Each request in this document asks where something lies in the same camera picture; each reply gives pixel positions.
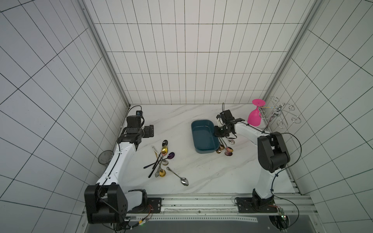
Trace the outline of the black spoon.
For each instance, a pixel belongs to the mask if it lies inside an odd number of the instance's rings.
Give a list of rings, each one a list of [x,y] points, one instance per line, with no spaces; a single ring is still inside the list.
[[[164,141],[162,142],[162,146],[165,146],[165,145],[168,146],[168,140],[164,140]],[[154,171],[155,171],[156,168],[157,168],[157,170],[158,170],[158,168],[159,168],[159,162],[158,162],[158,160],[156,160],[155,165],[153,165],[153,167],[152,167],[152,172],[150,173],[149,178],[150,178],[151,175],[154,173]]]

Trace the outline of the rainbow iridescent spoon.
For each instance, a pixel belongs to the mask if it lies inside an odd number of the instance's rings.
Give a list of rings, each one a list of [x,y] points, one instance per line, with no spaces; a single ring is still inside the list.
[[[165,156],[167,156],[168,154],[168,146],[165,145],[165,146],[162,146],[162,150],[161,150],[161,153],[159,155],[157,155],[157,160],[158,162]]]

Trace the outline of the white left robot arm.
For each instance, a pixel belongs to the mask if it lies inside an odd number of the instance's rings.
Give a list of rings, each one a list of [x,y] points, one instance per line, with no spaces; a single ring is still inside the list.
[[[129,162],[137,152],[143,138],[154,137],[154,126],[144,126],[142,111],[126,118],[126,127],[117,138],[117,145],[101,178],[87,186],[84,192],[88,223],[125,223],[128,212],[145,212],[149,209],[144,189],[130,190],[124,184]]]

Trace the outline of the teal plastic storage box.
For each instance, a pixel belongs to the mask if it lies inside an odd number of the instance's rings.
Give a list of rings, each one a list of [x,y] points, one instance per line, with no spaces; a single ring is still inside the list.
[[[208,119],[193,121],[191,123],[191,132],[197,153],[213,153],[220,147],[220,142],[214,135],[214,123],[212,121]]]

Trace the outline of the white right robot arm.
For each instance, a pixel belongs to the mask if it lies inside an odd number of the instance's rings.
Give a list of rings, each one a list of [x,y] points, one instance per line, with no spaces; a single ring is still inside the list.
[[[273,185],[280,171],[290,161],[283,136],[279,132],[266,132],[234,118],[230,110],[222,111],[216,116],[218,125],[214,127],[215,136],[223,138],[230,134],[239,134],[257,146],[257,158],[261,165],[259,180],[253,189],[251,205],[259,210],[271,205],[274,200]]]

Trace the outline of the purple spoon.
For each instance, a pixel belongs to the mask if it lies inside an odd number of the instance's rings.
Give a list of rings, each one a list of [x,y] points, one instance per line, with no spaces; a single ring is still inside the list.
[[[174,157],[175,157],[175,153],[174,152],[170,152],[166,157],[164,156],[159,162],[162,165],[168,165],[169,164],[168,160],[171,160]],[[144,169],[150,167],[151,165],[155,165],[155,163],[152,163],[152,164],[149,164],[149,165],[145,166]]]

